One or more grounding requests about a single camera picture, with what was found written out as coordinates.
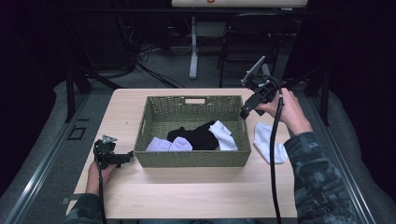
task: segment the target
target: gray floor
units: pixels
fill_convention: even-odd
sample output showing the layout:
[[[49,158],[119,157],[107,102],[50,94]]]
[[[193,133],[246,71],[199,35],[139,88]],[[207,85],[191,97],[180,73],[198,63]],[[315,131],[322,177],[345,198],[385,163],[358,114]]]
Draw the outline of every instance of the gray floor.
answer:
[[[189,79],[191,52],[180,53],[186,51],[185,48],[174,48],[177,53],[154,49],[142,55],[139,62],[152,71],[177,80],[185,88],[217,88],[218,43],[217,40],[206,39],[200,45],[195,80]],[[281,77],[291,44],[290,39],[282,50],[276,77]],[[250,66],[233,66],[227,69],[227,77],[242,77]],[[114,73],[116,71],[102,75],[109,77]],[[124,88],[166,88],[159,80],[138,69],[127,76],[110,80]],[[64,123],[67,111],[65,83],[55,88],[57,102],[51,116],[25,164],[0,200],[0,223],[61,223],[64,220],[67,204],[61,203],[62,198],[69,197],[74,191],[86,157],[92,153],[91,145],[112,93],[102,83],[94,79],[90,82],[93,86],[91,94],[83,95],[76,91],[77,114],[69,123]],[[241,88],[238,78],[227,80],[225,84],[226,87]],[[299,85],[294,89],[315,132],[346,176],[346,185],[361,210],[362,223],[394,222],[395,204],[374,183],[361,162],[356,134],[338,99],[331,95],[331,126],[326,127],[318,117],[318,98],[305,98],[301,91],[303,87]],[[82,130],[84,134],[81,139],[70,139],[75,135],[81,136]],[[262,222],[275,223],[275,220],[263,219]],[[296,223],[296,220],[285,218],[284,223]]]

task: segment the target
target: dark background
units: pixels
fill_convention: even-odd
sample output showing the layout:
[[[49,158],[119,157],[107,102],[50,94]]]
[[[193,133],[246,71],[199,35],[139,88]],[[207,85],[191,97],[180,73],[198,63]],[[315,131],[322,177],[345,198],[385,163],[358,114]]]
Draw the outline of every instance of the dark background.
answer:
[[[148,3],[169,7],[169,1],[133,2],[136,7],[149,7]],[[99,3],[114,7],[105,0]],[[396,170],[393,145],[396,8],[387,1],[310,3],[309,10],[346,11],[351,16],[342,22],[304,19],[285,77],[297,77],[326,64],[331,90],[343,102],[355,127],[364,163],[378,186],[396,201],[396,179],[392,173]],[[0,4],[0,123],[4,158],[0,167],[0,194],[3,194],[47,121],[56,98],[53,88],[65,80],[71,64],[89,68],[133,67],[138,49],[125,45],[118,21],[98,25],[100,18],[75,17],[66,18],[66,22],[78,25],[65,26],[64,18],[48,17],[39,10],[52,6],[53,1],[19,0]],[[62,1],[57,4],[65,6]],[[155,23],[157,27],[150,29],[154,26],[143,22]],[[144,28],[136,41],[145,38],[166,48],[168,36],[164,26],[169,22],[175,22],[175,18],[146,18],[137,24]],[[98,33],[84,35],[87,26]],[[123,52],[118,54],[119,58],[100,57],[108,55],[110,49],[96,46],[108,43],[117,46],[117,52]]]

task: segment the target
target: person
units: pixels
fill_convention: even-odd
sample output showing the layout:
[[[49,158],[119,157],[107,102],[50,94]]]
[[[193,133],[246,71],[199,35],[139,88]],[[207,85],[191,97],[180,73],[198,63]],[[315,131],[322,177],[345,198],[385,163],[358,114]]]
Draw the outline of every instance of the person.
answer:
[[[282,97],[284,106],[280,121],[292,133],[292,138],[284,146],[294,172],[294,200],[298,223],[359,223],[341,174],[318,141],[297,97],[287,89],[282,89]],[[260,104],[256,109],[274,117],[278,99],[279,93],[271,103]],[[103,171],[106,182],[112,169],[114,167],[107,167]],[[100,217],[97,177],[96,164],[93,163],[89,171],[86,194],[78,199],[65,223],[96,223],[94,220]],[[223,219],[221,223],[252,223],[251,220],[253,219]]]

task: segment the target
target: camouflage sleeve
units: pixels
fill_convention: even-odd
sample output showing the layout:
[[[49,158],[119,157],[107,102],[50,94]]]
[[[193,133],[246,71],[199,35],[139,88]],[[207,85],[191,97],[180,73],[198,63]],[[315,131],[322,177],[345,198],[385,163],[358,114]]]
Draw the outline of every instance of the camouflage sleeve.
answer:
[[[298,223],[360,223],[341,174],[314,133],[285,143],[294,172]]]
[[[83,194],[66,217],[64,224],[97,224],[100,221],[100,201],[94,194]]]

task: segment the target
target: human hand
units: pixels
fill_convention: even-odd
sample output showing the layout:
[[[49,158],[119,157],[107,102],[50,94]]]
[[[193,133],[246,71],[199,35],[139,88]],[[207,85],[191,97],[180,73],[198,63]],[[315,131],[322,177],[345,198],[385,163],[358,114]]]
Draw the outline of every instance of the human hand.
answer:
[[[313,132],[311,124],[306,119],[297,97],[294,96],[292,91],[282,88],[283,94],[283,108],[280,115],[280,120],[284,122],[293,134]],[[271,103],[260,104],[256,107],[257,110],[263,110],[275,117],[277,111],[277,104],[279,101],[279,92]]]
[[[111,172],[116,166],[117,164],[109,164],[105,170],[102,170],[103,187],[105,187]],[[91,163],[90,169],[88,170],[88,181],[85,192],[99,196],[99,171],[95,161]]]

